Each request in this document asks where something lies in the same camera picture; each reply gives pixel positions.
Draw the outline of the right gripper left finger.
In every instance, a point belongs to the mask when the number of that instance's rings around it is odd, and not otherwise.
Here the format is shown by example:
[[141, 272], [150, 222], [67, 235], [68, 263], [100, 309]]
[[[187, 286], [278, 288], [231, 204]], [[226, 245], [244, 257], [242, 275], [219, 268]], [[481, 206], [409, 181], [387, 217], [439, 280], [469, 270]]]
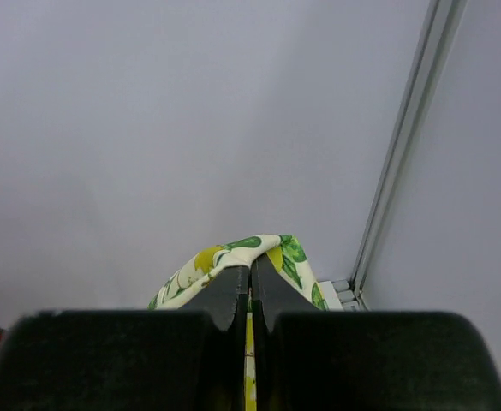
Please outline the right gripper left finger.
[[0, 410], [242, 410], [245, 267], [162, 310], [56, 310], [0, 343]]

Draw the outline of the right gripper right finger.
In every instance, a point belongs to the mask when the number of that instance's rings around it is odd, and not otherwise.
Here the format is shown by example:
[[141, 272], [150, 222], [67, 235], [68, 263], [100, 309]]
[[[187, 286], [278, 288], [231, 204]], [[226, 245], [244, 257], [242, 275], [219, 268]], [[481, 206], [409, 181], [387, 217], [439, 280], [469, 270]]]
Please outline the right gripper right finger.
[[252, 265], [260, 410], [501, 410], [484, 339], [446, 312], [323, 311]]

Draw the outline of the lemon print skirt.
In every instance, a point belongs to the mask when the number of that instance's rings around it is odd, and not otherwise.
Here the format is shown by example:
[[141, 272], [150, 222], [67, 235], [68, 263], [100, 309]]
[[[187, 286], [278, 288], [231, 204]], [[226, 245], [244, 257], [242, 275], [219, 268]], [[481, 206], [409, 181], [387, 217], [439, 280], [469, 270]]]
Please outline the lemon print skirt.
[[253, 300], [258, 289], [251, 285], [252, 264], [259, 258], [272, 264], [273, 277], [281, 279], [313, 307], [329, 309], [323, 291], [307, 262], [307, 256], [293, 235], [254, 235], [239, 241], [201, 250], [172, 275], [148, 304], [150, 310], [189, 307], [212, 285], [221, 280], [237, 279], [237, 310], [243, 315], [244, 370], [242, 388], [244, 408], [258, 408], [254, 353]]

